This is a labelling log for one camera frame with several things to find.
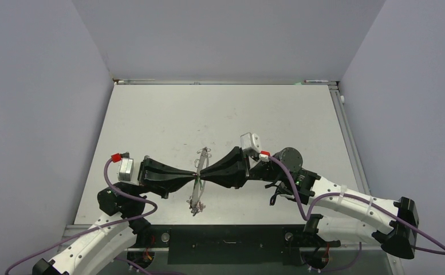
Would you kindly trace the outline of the metal crescent keyring plate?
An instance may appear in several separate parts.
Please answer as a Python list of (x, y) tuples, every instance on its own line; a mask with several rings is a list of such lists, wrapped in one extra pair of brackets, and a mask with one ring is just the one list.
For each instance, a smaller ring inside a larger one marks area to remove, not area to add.
[(192, 216), (196, 216), (201, 213), (205, 208), (204, 204), (201, 202), (201, 197), (205, 189), (205, 181), (201, 180), (200, 173), (204, 168), (209, 166), (209, 159), (211, 158), (211, 149), (208, 147), (203, 147), (197, 151), (199, 155), (194, 161), (194, 166), (196, 168), (196, 178), (194, 180), (194, 185), (192, 188), (192, 193), (187, 200), (189, 203), (189, 209)]

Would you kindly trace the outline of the green tagged key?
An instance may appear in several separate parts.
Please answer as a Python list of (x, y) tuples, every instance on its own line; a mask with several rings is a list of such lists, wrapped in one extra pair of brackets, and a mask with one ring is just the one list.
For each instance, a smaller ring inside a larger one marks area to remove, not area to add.
[(202, 190), (202, 188), (203, 188), (203, 183), (202, 183), (202, 180), (201, 180), (200, 178), (197, 179), (196, 185), (197, 185), (197, 187), (198, 187), (199, 190)]

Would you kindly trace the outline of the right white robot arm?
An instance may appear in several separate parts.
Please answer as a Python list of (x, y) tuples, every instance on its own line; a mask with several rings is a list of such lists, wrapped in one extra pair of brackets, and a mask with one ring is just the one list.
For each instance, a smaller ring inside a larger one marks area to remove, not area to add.
[(249, 180), (275, 187), (270, 204), (277, 196), (308, 206), (304, 240), (320, 242), (350, 241), (379, 245), (386, 253), (411, 260), (415, 257), (419, 216), (415, 201), (401, 197), (394, 201), (375, 198), (347, 186), (333, 183), (303, 168), (303, 157), (292, 147), (274, 155), (262, 152), (250, 167), (243, 149), (234, 147), (224, 158), (204, 168), (200, 178), (225, 188), (241, 188)]

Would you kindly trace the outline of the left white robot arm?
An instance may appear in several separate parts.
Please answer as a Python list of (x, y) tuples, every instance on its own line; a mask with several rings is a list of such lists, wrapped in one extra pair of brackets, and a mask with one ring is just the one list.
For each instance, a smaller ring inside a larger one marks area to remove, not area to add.
[(33, 274), (96, 274), (126, 248), (144, 246), (150, 238), (146, 217), (157, 210), (157, 204), (148, 200), (147, 193), (165, 198), (191, 181), (198, 181), (195, 171), (181, 170), (156, 162), (142, 161), (140, 170), (148, 179), (133, 184), (130, 180), (112, 183), (108, 169), (118, 163), (126, 168), (132, 159), (129, 153), (116, 153), (106, 162), (103, 177), (107, 188), (97, 194), (101, 216), (90, 228), (59, 241), (57, 248), (68, 243), (63, 251), (49, 260), (38, 260)]

